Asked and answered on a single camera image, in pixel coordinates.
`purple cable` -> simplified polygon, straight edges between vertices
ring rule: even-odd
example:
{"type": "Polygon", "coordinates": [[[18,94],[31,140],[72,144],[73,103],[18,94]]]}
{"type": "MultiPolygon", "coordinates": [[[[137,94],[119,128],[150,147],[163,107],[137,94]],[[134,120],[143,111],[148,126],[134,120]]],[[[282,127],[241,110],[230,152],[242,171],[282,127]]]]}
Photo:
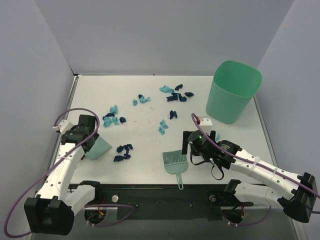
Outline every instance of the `purple cable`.
{"type": "Polygon", "coordinates": [[[17,239],[17,238],[21,238],[24,236],[27,236],[29,234],[31,234],[32,232],[26,232],[26,233],[22,233],[19,235],[12,235],[8,232],[8,222],[9,219],[14,211],[14,209],[16,208],[16,206],[18,205],[18,203],[20,202],[20,200],[27,194],[27,192],[29,192],[35,185],[37,185],[38,183],[40,183],[40,181],[42,179],[44,179],[45,177],[47,177],[60,163],[62,163],[62,161],[68,156],[70,155],[74,150],[76,150],[78,147],[80,147],[82,144],[84,144],[86,141],[88,141],[89,139],[91,139],[97,132],[98,132],[98,128],[100,125],[100,120],[97,114],[95,114],[93,111],[86,109],[86,108],[82,108],[82,107],[77,107],[77,108],[72,108],[69,109],[67,111],[65,111],[64,113],[62,113],[54,122],[54,127],[57,126],[57,123],[59,121],[59,119],[66,113],[71,112],[71,111],[75,111],[75,110],[82,110],[82,111],[87,111],[91,114],[93,114],[95,116],[96,119],[96,128],[93,131],[93,133],[91,133],[86,139],[82,140],[81,142],[79,142],[77,145],[75,145],[70,151],[68,151],[63,157],[61,157],[61,159],[59,161],[57,161],[52,167],[50,167],[48,169],[48,171],[45,172],[45,174],[43,176],[41,176],[35,183],[33,183],[31,186],[29,186],[26,190],[24,190],[24,192],[17,198],[17,200],[13,203],[12,207],[9,210],[8,215],[6,216],[6,219],[4,221],[4,226],[3,226],[3,232],[4,235],[6,235],[8,238],[11,239],[17,239]]]}
{"type": "MultiPolygon", "coordinates": [[[[244,161],[244,162],[249,163],[249,164],[253,164],[253,163],[254,163],[254,161],[251,161],[251,160],[249,160],[249,159],[245,159],[245,158],[243,158],[243,157],[236,156],[236,155],[234,155],[234,154],[232,154],[232,153],[224,150],[224,149],[223,149],[222,147],[220,147],[219,145],[217,145],[217,144],[216,144],[214,141],[212,141],[212,140],[210,139],[210,137],[201,129],[201,127],[200,127],[200,126],[198,125],[198,123],[197,123],[196,117],[197,117],[197,116],[196,116],[194,113],[191,113],[191,118],[192,118],[192,121],[193,121],[194,125],[198,128],[198,130],[203,134],[203,136],[204,136],[213,146],[215,146],[217,149],[219,149],[220,151],[222,151],[223,153],[229,155],[229,156],[232,157],[232,158],[239,159],[239,160],[244,161]]],[[[264,169],[266,169],[266,170],[268,170],[268,171],[270,171],[270,172],[272,172],[272,173],[274,172],[273,169],[271,169],[270,167],[267,167],[267,166],[265,166],[265,165],[263,165],[263,164],[261,164],[261,163],[259,163],[259,162],[257,162],[256,165],[259,166],[259,167],[262,167],[262,168],[264,168],[264,169]]],[[[293,182],[294,184],[297,184],[299,187],[307,190],[308,192],[310,192],[310,193],[312,193],[313,195],[315,195],[318,199],[320,199],[320,194],[318,194],[317,192],[315,192],[315,191],[312,190],[311,188],[309,188],[309,187],[303,185],[302,183],[300,183],[300,182],[292,179],[291,177],[288,177],[288,176],[282,174],[281,172],[276,171],[275,174],[278,175],[278,176],[280,176],[280,177],[283,177],[284,179],[287,179],[287,180],[293,182]]]]}
{"type": "MultiPolygon", "coordinates": [[[[119,224],[121,223],[122,221],[126,220],[127,218],[129,218],[135,211],[136,211],[136,208],[134,206],[131,206],[131,205],[125,205],[125,204],[97,204],[97,205],[88,205],[88,206],[85,206],[84,208],[87,209],[87,208],[103,208],[103,207],[107,207],[107,208],[116,208],[116,207],[120,207],[120,208],[129,208],[129,209],[132,209],[131,212],[129,212],[127,215],[125,215],[123,218],[121,218],[120,220],[118,221],[115,221],[113,223],[110,223],[110,224],[106,224],[106,225],[95,225],[95,224],[92,224],[90,223],[92,226],[94,227],[99,227],[99,228],[106,228],[106,227],[111,227],[113,225],[116,225],[116,224],[119,224]]],[[[91,218],[93,218],[94,215],[88,217],[87,221],[89,221],[91,218]]]]}
{"type": "MultiPolygon", "coordinates": [[[[248,223],[239,223],[239,224],[237,224],[237,226],[238,226],[238,227],[243,227],[243,226],[252,226],[252,225],[260,224],[260,223],[262,223],[263,221],[265,221],[265,220],[270,216],[271,211],[272,211],[271,206],[269,206],[268,212],[267,212],[266,215],[265,215],[263,218],[261,218],[260,220],[258,220],[258,221],[253,221],[253,222],[248,222],[248,223]]],[[[224,219],[225,219],[226,221],[230,222],[230,221],[226,218],[226,215],[225,215],[224,213],[223,213],[223,217],[224,217],[224,219]]]]}

